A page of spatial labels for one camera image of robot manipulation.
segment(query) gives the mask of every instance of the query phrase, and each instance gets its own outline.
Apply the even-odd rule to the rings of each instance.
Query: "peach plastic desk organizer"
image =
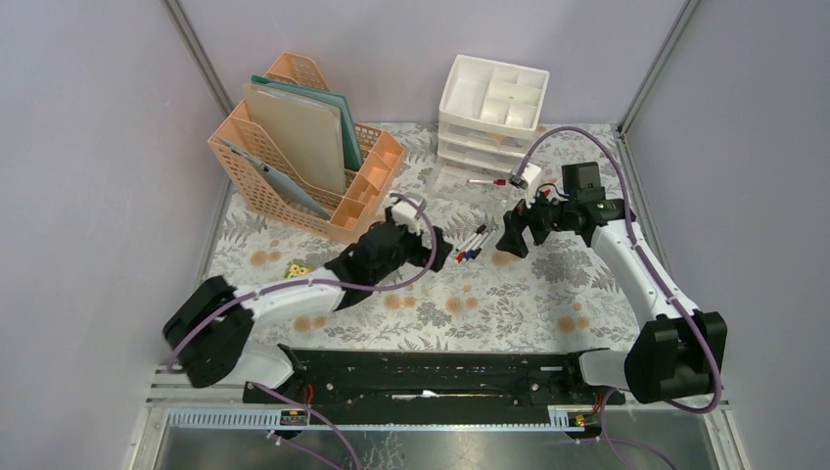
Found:
[[[284,53],[265,76],[328,91],[328,85],[314,62],[296,54]],[[211,135],[207,143],[254,212],[341,243],[357,240],[377,220],[375,213],[378,206],[400,171],[406,154],[391,134],[368,125],[355,124],[363,153],[363,166],[358,172],[345,170],[347,189],[341,196],[303,181],[274,141],[250,119],[248,107],[243,101],[215,133],[291,177],[329,211],[332,218],[324,220],[275,191],[245,158],[231,152]]]

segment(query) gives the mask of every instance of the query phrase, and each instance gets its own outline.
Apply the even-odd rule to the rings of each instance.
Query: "table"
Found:
[[[611,272],[580,238],[552,233],[540,247],[529,243],[530,254],[524,259],[496,251],[503,212],[426,192],[437,162],[438,126],[371,125],[389,131],[406,147],[406,161],[392,190],[426,197],[428,216],[444,229],[450,243],[457,245],[482,223],[499,232],[474,261],[452,260],[440,273],[430,273],[401,291],[263,329],[254,336],[256,341],[298,348],[408,351],[564,353],[630,348],[639,332],[634,314]],[[616,153],[610,125],[581,127]],[[557,180],[561,165],[598,161],[609,198],[621,196],[611,165],[575,133],[549,138],[532,161],[542,167],[544,181]],[[236,192],[231,193],[217,236],[206,277],[221,274],[237,286],[282,279],[292,262],[320,266],[345,247],[251,212]],[[385,282],[408,279],[418,269],[406,265]]]

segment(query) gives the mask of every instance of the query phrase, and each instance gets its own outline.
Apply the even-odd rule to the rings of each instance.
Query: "leaf pattern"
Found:
[[[438,126],[372,125],[388,130],[406,148],[392,191],[425,197],[433,224],[454,245],[481,224],[498,230],[504,208],[522,197],[514,188],[466,183],[431,194],[427,185],[438,164]],[[616,152],[611,126],[581,127]],[[545,180],[556,180],[560,165],[597,161],[599,155],[586,139],[564,133],[544,142],[533,162],[543,168]],[[611,165],[600,161],[600,171],[608,196],[619,197]],[[476,260],[451,260],[410,289],[374,294],[334,313],[271,325],[254,332],[254,339],[300,348],[542,353],[623,349],[636,338],[637,322],[619,284],[579,237],[552,233],[544,245],[530,246],[525,259],[498,255],[497,241],[498,232]],[[319,267],[345,247],[257,215],[232,191],[206,277],[222,274],[233,285],[258,286],[281,279],[292,261]],[[418,271],[406,265],[382,284],[408,279]],[[572,327],[563,328],[563,321]]]

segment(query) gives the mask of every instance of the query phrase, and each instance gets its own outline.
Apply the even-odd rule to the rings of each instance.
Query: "marker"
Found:
[[[464,242],[458,246],[457,250],[459,252],[465,251],[465,249],[470,246],[470,242],[472,242],[473,239],[476,238],[476,235],[484,233],[485,230],[487,230],[487,226],[484,224],[480,225],[475,232],[473,232],[469,237],[467,237],[467,240],[464,240]]]
[[[470,184],[494,184],[496,186],[504,186],[507,184],[506,179],[468,179]]]
[[[458,257],[455,258],[455,260],[457,260],[458,262],[461,262],[462,260],[464,260],[465,257],[467,256],[467,254],[469,253],[468,252],[469,248],[472,247],[473,245],[477,244],[479,242],[479,240],[481,240],[482,238],[484,238],[484,235],[477,234],[476,238],[473,239],[473,242],[470,243],[470,245],[466,249],[462,250],[461,253],[458,254]]]
[[[490,230],[489,232],[485,233],[484,239],[482,240],[482,242],[479,243],[479,245],[473,250],[473,256],[471,257],[471,259],[476,259],[476,258],[479,257],[479,253],[482,252],[482,248],[484,247],[484,243],[487,241],[487,238],[489,238],[489,236],[492,235],[492,232],[493,231]]]

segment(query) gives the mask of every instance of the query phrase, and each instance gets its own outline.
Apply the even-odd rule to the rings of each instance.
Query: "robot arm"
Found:
[[[437,253],[430,269],[438,272],[452,245],[443,240],[440,228],[435,232]],[[416,211],[398,202],[387,208],[385,221],[372,225],[337,258],[301,279],[275,282],[258,291],[230,286],[221,276],[208,279],[164,325],[164,337],[175,350],[218,307],[237,300],[193,337],[179,362],[195,388],[249,381],[276,388],[302,366],[288,349],[251,341],[254,329],[353,306],[372,295],[354,287],[375,286],[407,262],[424,266],[430,254],[431,249],[422,245]]]
[[[633,221],[636,245],[627,236],[623,200],[607,200],[597,163],[569,164],[562,168],[566,201],[536,195],[532,205],[521,201],[504,215],[505,233],[498,250],[524,258],[528,254],[523,232],[530,229],[535,245],[551,231],[574,231],[611,269],[640,325],[640,335],[629,352],[591,351],[579,357],[582,379],[588,385],[630,390],[643,403],[691,397],[713,391],[715,381],[688,324],[671,301],[693,312],[720,368],[726,325],[717,312],[702,313],[671,280],[645,244],[639,224]],[[673,291],[668,298],[638,253],[644,253],[656,274]]]

